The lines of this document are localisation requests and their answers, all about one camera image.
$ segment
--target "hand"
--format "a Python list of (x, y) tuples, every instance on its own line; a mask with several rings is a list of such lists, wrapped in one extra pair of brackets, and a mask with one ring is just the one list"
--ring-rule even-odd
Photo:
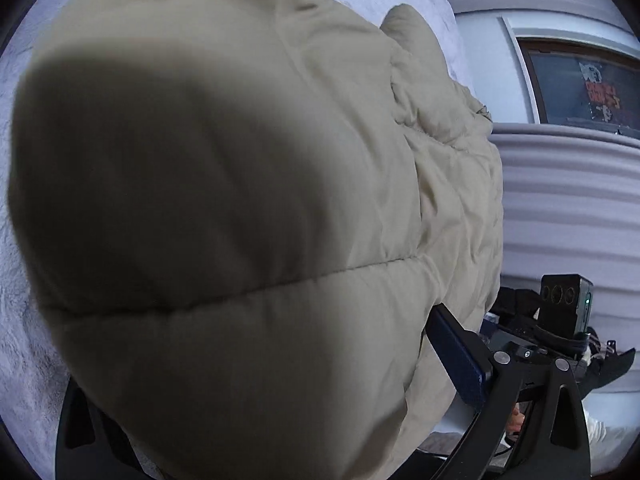
[(524, 423), (524, 415), (520, 413), (520, 406), (516, 404), (513, 407), (513, 411), (511, 412), (511, 416), (507, 421), (507, 426), (505, 427), (505, 431), (507, 433), (519, 433), (522, 430), (522, 425)]

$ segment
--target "window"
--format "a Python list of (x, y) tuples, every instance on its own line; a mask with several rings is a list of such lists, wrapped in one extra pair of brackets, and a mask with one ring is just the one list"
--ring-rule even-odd
[(541, 123), (640, 139), (640, 61), (581, 44), (518, 42)]

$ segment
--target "metal screw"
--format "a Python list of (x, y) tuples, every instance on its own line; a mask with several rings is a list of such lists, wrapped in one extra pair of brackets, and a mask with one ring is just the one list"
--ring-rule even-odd
[(562, 370), (563, 372), (569, 369), (569, 363), (566, 359), (562, 358), (556, 359), (556, 366), (558, 367), (558, 370)]
[(494, 354), (495, 362), (500, 363), (501, 365), (508, 365), (511, 361), (509, 354), (507, 352), (498, 351)]

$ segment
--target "white wall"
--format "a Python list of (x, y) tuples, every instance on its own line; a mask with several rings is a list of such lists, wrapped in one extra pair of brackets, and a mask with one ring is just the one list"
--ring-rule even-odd
[(518, 58), (515, 37), (580, 41), (640, 58), (640, 42), (607, 23), (561, 12), (486, 10), (456, 16), (465, 44), (476, 97), (494, 121), (534, 123), (536, 111), (528, 75)]
[(518, 57), (499, 12), (456, 16), (476, 97), (494, 121), (532, 123), (527, 86)]
[[(548, 125), (497, 124), (504, 193), (501, 285), (538, 290), (544, 274), (593, 284), (590, 325), (640, 349), (640, 140)], [(640, 352), (584, 401), (610, 430), (592, 472), (615, 468), (640, 431)]]

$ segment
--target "camera lens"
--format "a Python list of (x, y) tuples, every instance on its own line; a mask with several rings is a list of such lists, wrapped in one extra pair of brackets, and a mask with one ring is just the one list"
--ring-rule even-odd
[(571, 286), (564, 292), (566, 304), (571, 305), (575, 300), (575, 289)]
[(562, 301), (562, 287), (560, 285), (556, 285), (554, 290), (551, 291), (551, 301), (555, 304)]

